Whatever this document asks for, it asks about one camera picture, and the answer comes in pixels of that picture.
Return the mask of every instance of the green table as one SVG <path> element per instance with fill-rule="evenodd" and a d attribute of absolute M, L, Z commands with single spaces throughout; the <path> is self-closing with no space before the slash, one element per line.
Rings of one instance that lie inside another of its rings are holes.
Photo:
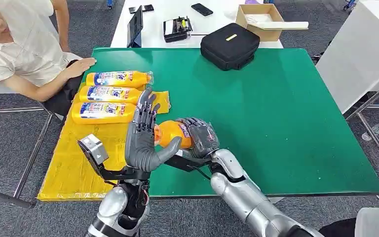
<path fill-rule="evenodd" d="M 379 193 L 379 179 L 303 49 L 260 48 L 252 63 L 227 72 L 196 48 L 99 48 L 93 57 L 89 72 L 153 71 L 153 89 L 169 90 L 172 104 L 157 123 L 211 122 L 221 148 L 270 197 Z M 152 173 L 150 193 L 214 194 L 197 171 L 168 165 Z"/>

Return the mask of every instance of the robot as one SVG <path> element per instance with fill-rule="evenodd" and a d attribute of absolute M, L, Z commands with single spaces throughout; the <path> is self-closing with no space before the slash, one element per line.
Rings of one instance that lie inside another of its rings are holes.
<path fill-rule="evenodd" d="M 188 172 L 200 171 L 199 167 L 207 165 L 212 174 L 212 189 L 259 237 L 322 237 L 318 231 L 284 215 L 269 201 L 232 152 L 219 149 L 219 140 L 209 123 L 197 118 L 178 119 L 187 126 L 193 148 L 179 150 L 181 138 L 176 137 L 156 152 L 153 128 L 159 105 L 152 106 L 154 95 L 149 96 L 150 93 L 150 88 L 142 93 L 129 124 L 125 147 L 127 166 L 122 170 L 104 168 L 108 154 L 94 135 L 78 141 L 95 172 L 114 186 L 102 200 L 85 237 L 138 236 L 150 210 L 150 174 L 163 163 Z M 118 180 L 118 183 L 107 180 Z"/>

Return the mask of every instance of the man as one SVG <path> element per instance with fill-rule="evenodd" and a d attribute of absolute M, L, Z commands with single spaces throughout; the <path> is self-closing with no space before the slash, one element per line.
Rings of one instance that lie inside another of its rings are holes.
<path fill-rule="evenodd" d="M 65 116 L 81 75 L 96 62 L 69 52 L 68 31 L 66 0 L 0 0 L 0 83 Z"/>

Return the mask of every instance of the robot finger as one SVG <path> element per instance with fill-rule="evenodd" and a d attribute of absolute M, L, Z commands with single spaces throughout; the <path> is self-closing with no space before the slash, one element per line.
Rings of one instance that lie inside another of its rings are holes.
<path fill-rule="evenodd" d="M 148 126 L 150 126 L 151 131 L 153 131 L 153 129 L 154 129 L 154 124 L 155 124 L 155 122 L 156 122 L 157 110 L 158 110 L 159 108 L 160 108 L 160 104 L 156 104 L 156 105 L 154 106 L 154 108 L 153 108 L 152 113 L 151 113 L 151 116 L 150 116 L 151 121 L 150 121 L 150 123 L 148 123 Z"/>
<path fill-rule="evenodd" d="M 184 118 L 184 119 L 179 118 L 179 119 L 177 119 L 176 121 L 177 121 L 177 122 L 181 122 L 181 123 L 183 123 L 186 127 L 189 127 L 189 126 L 192 125 L 192 123 L 191 123 L 188 119 L 186 119 L 186 118 Z"/>
<path fill-rule="evenodd" d="M 150 124 L 151 122 L 151 115 L 152 115 L 152 103 L 153 101 L 155 100 L 156 98 L 156 95 L 151 95 L 146 103 L 146 106 L 143 110 L 143 113 L 142 113 L 142 118 L 141 118 L 141 124 L 140 124 L 140 127 L 143 129 L 143 130 L 146 130 L 146 128 L 148 127 L 148 124 Z"/>
<path fill-rule="evenodd" d="M 205 126 L 206 125 L 206 122 L 202 119 L 194 118 L 194 117 L 191 117 L 191 119 L 195 120 L 195 125 L 197 125 L 197 126 Z"/>
<path fill-rule="evenodd" d="M 149 95 L 152 91 L 152 88 L 148 88 L 139 97 L 139 101 L 137 102 L 136 109 L 134 110 L 133 122 L 139 124 L 143 115 L 143 106 L 147 102 Z"/>
<path fill-rule="evenodd" d="M 195 126 L 201 126 L 197 120 L 195 120 L 194 118 L 186 118 L 188 121 L 191 122 L 191 124 L 195 125 Z"/>
<path fill-rule="evenodd" d="M 140 117 L 138 120 L 138 129 L 142 129 L 144 127 L 144 123 L 146 122 L 146 117 L 148 116 L 148 102 L 145 101 L 142 107 L 142 111 L 140 112 Z"/>

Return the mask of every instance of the detergent bottle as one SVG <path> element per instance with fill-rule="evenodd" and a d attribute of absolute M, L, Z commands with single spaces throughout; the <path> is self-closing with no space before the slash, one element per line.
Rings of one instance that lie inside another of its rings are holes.
<path fill-rule="evenodd" d="M 89 73 L 86 75 L 86 85 L 113 85 L 139 88 L 148 83 L 153 84 L 153 72 L 123 71 Z"/>
<path fill-rule="evenodd" d="M 187 149 L 192 146 L 190 133 L 188 132 L 188 128 L 183 123 L 168 120 L 154 126 L 155 145 L 166 147 L 174 137 L 182 138 L 180 149 Z"/>
<path fill-rule="evenodd" d="M 72 119 L 78 124 L 127 123 L 133 120 L 135 109 L 130 103 L 75 103 Z"/>
<path fill-rule="evenodd" d="M 81 102 L 124 102 L 137 104 L 142 94 L 136 88 L 86 85 L 79 92 Z"/>

